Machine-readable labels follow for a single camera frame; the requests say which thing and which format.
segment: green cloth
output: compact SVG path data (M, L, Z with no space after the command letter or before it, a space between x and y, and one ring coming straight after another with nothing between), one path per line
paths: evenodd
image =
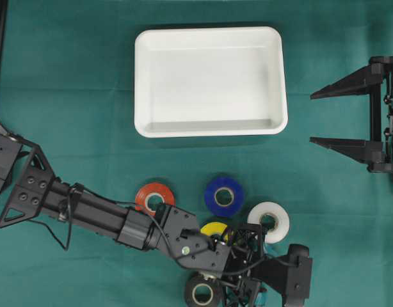
M275 136L141 137L133 124L136 36L215 23L280 32L286 129ZM291 218L278 253L289 243L310 247L308 307L393 306L393 177L309 143L310 136L368 138L368 97L309 95L374 55L393 55L393 0L11 0L0 120L40 144L64 181L133 200L158 179L201 224L213 218L206 183L229 174L246 193L230 223L275 201ZM66 225L42 219L65 237ZM158 251L127 249L78 227L68 253L41 226L0 230L0 306L185 306L189 275ZM267 306L280 301L270 290Z

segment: tray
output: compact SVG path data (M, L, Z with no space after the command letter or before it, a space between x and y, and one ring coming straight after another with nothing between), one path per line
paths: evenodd
M134 125L148 138L277 134L282 39L270 27L148 30L135 41Z

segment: white tape roll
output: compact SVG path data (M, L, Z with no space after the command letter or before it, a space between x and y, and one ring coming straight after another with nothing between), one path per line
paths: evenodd
M289 232L289 216L285 209L270 201L259 203L249 212L248 223L260 224L264 216L271 216L275 220L275 227L268 231L265 243L272 244L283 240Z

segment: red tape roll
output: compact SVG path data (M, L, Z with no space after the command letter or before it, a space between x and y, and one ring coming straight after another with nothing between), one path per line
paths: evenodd
M143 205L145 210L154 215L156 212L148 206L148 200L153 196L159 196L162 198L163 203L175 206L175 198L173 197L171 190L166 185L158 182L152 182L151 184L144 185L137 192L135 202L139 205ZM141 206L135 206L135 209L141 211Z

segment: cable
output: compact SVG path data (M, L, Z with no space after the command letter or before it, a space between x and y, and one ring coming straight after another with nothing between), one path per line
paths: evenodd
M40 221L35 221L32 219L27 220L27 222L30 223L35 223L35 224L39 224L42 226L45 226L47 228L47 230L49 231L49 233L51 234L51 236L53 237L54 240L56 240L56 242L65 250L68 251L68 248L70 247L70 241L71 241L71 234L72 234L72 220L73 220L73 213L71 210L71 199L70 199L70 195L73 193L73 188L70 188L68 194L67 194L67 214L68 214L68 233L67 233L67 239L66 239L66 244L62 243L62 241L60 241L60 239L54 234L53 230L50 228L49 225L47 225L44 222L40 222Z

